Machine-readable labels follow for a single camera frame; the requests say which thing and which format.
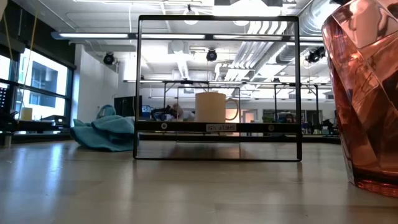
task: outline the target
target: rectangular frame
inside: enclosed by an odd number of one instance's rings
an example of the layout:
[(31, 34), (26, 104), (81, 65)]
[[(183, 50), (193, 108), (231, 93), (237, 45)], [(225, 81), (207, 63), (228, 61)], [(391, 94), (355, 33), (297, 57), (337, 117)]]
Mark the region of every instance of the rectangular frame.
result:
[[(296, 90), (296, 111), (301, 114), (301, 83), (300, 83), (300, 34), (299, 34), (299, 18), (297, 16), (277, 16), (277, 17), (226, 17), (226, 16), (181, 16), (181, 15), (141, 15), (138, 19), (137, 34), (137, 78), (136, 78), (136, 96), (139, 96), (140, 80), (141, 80), (141, 42), (142, 42), (142, 22), (143, 21), (282, 21), (293, 22), (294, 26), (294, 45), (295, 45), (295, 90)], [(142, 158), (137, 157), (139, 131), (192, 131), (205, 132), (207, 123), (189, 123), (189, 122), (159, 122), (159, 121), (139, 121), (135, 118), (135, 132), (133, 145), (133, 158), (135, 159), (159, 159), (159, 160), (209, 160), (209, 161), (272, 161), (272, 162), (300, 162), (302, 160), (302, 132), (301, 119), (297, 119), (296, 124), (270, 124), (270, 123), (236, 123), (238, 132), (270, 132), (270, 133), (295, 133), (296, 142), (296, 159), (193, 159), (193, 158)]]

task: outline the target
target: shelf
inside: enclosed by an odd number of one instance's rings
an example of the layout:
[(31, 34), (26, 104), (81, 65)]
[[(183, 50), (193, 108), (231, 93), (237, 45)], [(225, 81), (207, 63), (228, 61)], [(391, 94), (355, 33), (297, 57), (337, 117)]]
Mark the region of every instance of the shelf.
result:
[(301, 133), (299, 124), (138, 121), (136, 131)]

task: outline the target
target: window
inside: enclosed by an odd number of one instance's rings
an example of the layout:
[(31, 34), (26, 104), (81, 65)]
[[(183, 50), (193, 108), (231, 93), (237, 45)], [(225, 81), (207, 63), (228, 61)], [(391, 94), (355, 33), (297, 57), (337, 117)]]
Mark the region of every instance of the window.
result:
[[(16, 111), (19, 111), (22, 103), (22, 89), (18, 89), (16, 99)], [(65, 115), (65, 99), (48, 96), (41, 93), (25, 90), (24, 107), (32, 108), (32, 119), (39, 120), (51, 115)]]
[[(8, 80), (10, 72), (10, 59), (0, 55), (0, 78)], [(7, 85), (0, 83), (1, 88), (7, 88)]]
[(68, 68), (50, 60), (36, 52), (25, 49), (19, 63), (18, 82), (51, 91), (61, 95), (66, 94)]
[(65, 99), (53, 94), (66, 97), (68, 74), (67, 67), (25, 49), (19, 61), (18, 83), (25, 83), (33, 88), (25, 90), (18, 88), (16, 110), (19, 111), (21, 105), (22, 107), (32, 108), (33, 120), (51, 115), (65, 115)]

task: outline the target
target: label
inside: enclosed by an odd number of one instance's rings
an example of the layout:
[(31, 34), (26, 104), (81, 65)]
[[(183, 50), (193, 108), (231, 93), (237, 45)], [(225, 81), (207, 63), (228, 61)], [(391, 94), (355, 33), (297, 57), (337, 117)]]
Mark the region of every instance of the label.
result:
[(207, 132), (228, 132), (236, 131), (236, 124), (206, 124)]

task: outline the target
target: cylindrical container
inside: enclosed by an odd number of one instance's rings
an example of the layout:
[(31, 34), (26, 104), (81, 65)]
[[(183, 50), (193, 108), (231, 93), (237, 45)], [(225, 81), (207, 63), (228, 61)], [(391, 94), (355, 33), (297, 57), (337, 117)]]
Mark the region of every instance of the cylindrical container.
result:
[(398, 197), (398, 3), (348, 1), (322, 32), (349, 180)]
[(33, 114), (32, 108), (22, 108), (20, 120), (21, 121), (32, 121), (32, 114)]
[[(224, 123), (225, 120), (234, 120), (239, 114), (237, 100), (225, 100), (226, 95), (216, 92), (197, 93), (195, 95), (195, 122)], [(236, 103), (236, 114), (233, 118), (225, 118), (226, 103)]]

